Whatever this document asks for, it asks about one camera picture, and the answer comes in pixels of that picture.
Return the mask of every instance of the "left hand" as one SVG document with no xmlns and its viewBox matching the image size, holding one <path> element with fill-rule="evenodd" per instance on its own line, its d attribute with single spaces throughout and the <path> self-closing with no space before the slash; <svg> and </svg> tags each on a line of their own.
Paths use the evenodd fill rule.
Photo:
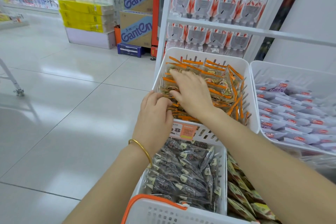
<svg viewBox="0 0 336 224">
<path fill-rule="evenodd" d="M 151 90 L 143 99 L 132 139 L 137 140 L 153 157 L 165 144 L 173 126 L 172 105 L 162 93 Z"/>
</svg>

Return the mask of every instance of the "orange price label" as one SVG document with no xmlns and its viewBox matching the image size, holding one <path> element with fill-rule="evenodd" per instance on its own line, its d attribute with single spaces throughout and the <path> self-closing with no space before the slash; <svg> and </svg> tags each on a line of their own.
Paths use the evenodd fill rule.
<svg viewBox="0 0 336 224">
<path fill-rule="evenodd" d="M 174 138 L 192 141 L 196 130 L 197 130 L 196 125 L 184 124 L 174 121 L 173 127 L 171 128 L 170 136 Z"/>
</svg>

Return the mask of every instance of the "tiled floor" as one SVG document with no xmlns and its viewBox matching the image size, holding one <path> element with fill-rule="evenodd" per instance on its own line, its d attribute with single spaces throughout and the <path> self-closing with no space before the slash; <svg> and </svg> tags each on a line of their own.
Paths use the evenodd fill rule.
<svg viewBox="0 0 336 224">
<path fill-rule="evenodd" d="M 61 223 L 127 145 L 153 85 L 149 55 L 70 44 L 56 18 L 30 23 L 0 31 L 26 94 L 1 80 L 1 224 Z"/>
</svg>

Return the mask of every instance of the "cart wheel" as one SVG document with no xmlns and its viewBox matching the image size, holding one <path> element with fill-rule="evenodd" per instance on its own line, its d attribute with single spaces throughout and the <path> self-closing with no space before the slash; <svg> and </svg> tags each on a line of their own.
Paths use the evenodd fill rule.
<svg viewBox="0 0 336 224">
<path fill-rule="evenodd" d="M 18 97 L 24 97 L 25 95 L 25 91 L 23 89 L 14 90 L 14 93 L 16 93 Z"/>
</svg>

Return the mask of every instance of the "white wall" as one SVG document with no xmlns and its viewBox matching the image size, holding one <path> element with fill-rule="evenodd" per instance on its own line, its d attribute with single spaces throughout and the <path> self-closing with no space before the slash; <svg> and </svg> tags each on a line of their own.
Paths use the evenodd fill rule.
<svg viewBox="0 0 336 224">
<path fill-rule="evenodd" d="M 296 0 L 281 31 L 336 42 L 336 0 Z M 336 74 L 336 48 L 275 39 L 264 61 Z"/>
</svg>

